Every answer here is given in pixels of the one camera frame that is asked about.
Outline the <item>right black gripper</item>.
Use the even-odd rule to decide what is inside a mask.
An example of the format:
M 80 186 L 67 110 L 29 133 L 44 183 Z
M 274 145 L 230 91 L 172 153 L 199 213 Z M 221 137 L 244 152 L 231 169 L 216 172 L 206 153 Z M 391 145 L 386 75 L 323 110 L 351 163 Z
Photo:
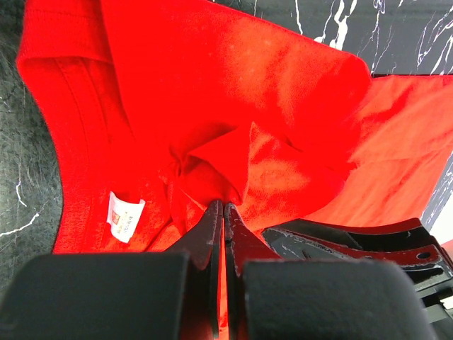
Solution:
M 293 220 L 262 236 L 285 259 L 392 261 L 410 277 L 432 324 L 451 324 L 452 260 L 417 218 L 378 227 Z

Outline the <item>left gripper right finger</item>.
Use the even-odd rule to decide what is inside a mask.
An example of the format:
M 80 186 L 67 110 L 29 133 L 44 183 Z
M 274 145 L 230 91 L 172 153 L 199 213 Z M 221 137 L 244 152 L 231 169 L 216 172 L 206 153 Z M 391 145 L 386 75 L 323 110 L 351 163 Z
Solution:
M 375 260 L 285 260 L 224 209 L 231 339 L 434 339 L 409 277 Z

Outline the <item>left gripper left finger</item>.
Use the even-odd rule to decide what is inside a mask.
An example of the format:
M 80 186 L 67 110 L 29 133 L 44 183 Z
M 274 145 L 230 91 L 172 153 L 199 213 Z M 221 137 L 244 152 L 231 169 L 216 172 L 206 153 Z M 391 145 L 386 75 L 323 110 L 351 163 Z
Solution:
M 163 252 L 43 255 L 1 303 L 2 339 L 217 339 L 223 205 Z

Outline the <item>red t shirt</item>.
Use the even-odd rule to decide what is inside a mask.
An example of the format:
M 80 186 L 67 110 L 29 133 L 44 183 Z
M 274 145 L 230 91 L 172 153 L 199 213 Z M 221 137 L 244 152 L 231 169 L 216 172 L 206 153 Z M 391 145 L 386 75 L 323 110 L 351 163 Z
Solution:
M 297 219 L 418 219 L 452 151 L 450 75 L 374 78 L 211 1 L 27 1 L 17 67 L 62 177 L 51 255 L 163 252 L 220 201 L 218 339 L 227 204 L 266 246 Z

